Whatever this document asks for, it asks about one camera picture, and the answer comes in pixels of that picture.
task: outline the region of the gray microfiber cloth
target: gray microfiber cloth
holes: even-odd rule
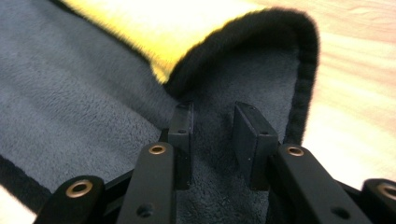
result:
[[[162,86],[139,52],[71,11],[46,0],[3,0],[0,184],[38,212],[67,179],[108,182],[134,168],[178,103],[193,100],[192,186],[177,192],[177,223],[263,223],[267,193],[245,186],[232,150],[233,105],[255,105],[280,141],[300,144],[318,55],[305,15],[266,13],[213,37],[221,41],[266,17],[249,41],[216,57],[205,45],[188,55],[185,64],[200,66],[178,71],[201,74],[199,80],[179,75],[183,81]]]

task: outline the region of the wooden surface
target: wooden surface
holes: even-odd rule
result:
[[[273,1],[317,24],[320,65],[303,146],[357,189],[396,181],[396,1]]]

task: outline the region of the yellow microfiber cloth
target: yellow microfiber cloth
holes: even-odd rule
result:
[[[269,7],[243,0],[61,1],[139,51],[172,95],[188,89],[201,67],[261,32],[268,21],[285,20],[271,15]]]

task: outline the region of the folded cloth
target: folded cloth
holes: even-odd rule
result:
[[[318,64],[304,13],[247,1],[5,0],[0,21],[0,184],[33,211],[76,175],[107,182],[133,169],[175,105],[193,100],[194,173],[177,193],[177,222],[264,222],[266,193],[244,186],[232,151],[233,103],[301,143]]]

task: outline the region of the brass screw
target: brass screw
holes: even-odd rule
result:
[[[304,155],[304,152],[301,149],[297,148],[297,147],[289,147],[288,148],[288,153],[291,156],[303,156]]]
[[[384,196],[396,201],[396,187],[387,183],[379,184],[376,187],[379,192],[381,192]]]
[[[83,186],[84,188],[81,190],[76,189],[78,186]],[[66,195],[69,198],[79,198],[86,195],[92,189],[92,182],[89,180],[78,180],[74,184],[72,184],[67,190]]]
[[[154,155],[163,154],[166,151],[166,148],[163,146],[154,146],[151,147],[148,152]]]

